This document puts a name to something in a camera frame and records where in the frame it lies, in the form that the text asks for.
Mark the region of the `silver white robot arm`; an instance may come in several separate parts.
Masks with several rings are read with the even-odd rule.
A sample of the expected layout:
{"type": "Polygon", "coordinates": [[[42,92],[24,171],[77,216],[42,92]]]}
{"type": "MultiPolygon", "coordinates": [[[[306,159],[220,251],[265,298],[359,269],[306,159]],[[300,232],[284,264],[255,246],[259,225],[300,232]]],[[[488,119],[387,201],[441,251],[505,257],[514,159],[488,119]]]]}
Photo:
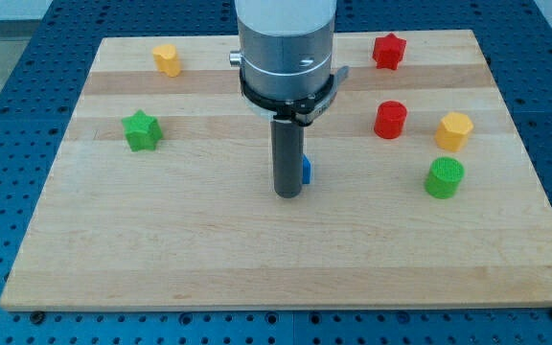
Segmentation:
{"type": "Polygon", "coordinates": [[[332,71],[336,0],[235,0],[241,91],[261,116],[311,125],[349,74],[332,71]]]}

